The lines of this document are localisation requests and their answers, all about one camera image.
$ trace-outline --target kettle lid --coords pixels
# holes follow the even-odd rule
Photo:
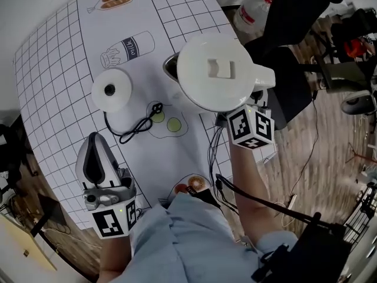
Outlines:
[[[177,75],[183,92],[209,111],[230,111],[253,92],[253,61],[239,40],[224,34],[193,37],[180,51]]]

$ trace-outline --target person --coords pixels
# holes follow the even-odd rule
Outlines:
[[[234,185],[268,200],[252,151],[229,143]],[[98,283],[253,282],[260,258],[283,243],[292,249],[297,237],[271,209],[237,193],[235,199],[253,248],[235,243],[219,208],[179,193],[167,209],[157,205],[140,219],[132,246],[129,237],[104,240]]]

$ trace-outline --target yellow board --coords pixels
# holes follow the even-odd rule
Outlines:
[[[21,226],[17,225],[13,221],[6,218],[3,214],[0,214],[1,222],[4,224],[5,229],[12,236],[12,238],[21,247],[21,250],[28,251],[28,258],[31,258],[39,263],[45,269],[56,271],[56,267],[47,258],[43,250],[39,247],[33,236],[24,230]]]

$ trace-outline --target person's left arm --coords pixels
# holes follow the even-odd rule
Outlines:
[[[119,277],[130,261],[129,236],[104,240],[101,251],[100,277],[97,283],[107,283]]]

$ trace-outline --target light blue shirt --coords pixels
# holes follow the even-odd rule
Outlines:
[[[134,256],[112,283],[254,282],[263,254],[283,243],[292,249],[297,241],[293,233],[278,231],[263,236],[256,250],[235,243],[220,209],[183,193],[167,210],[149,210],[134,232]]]

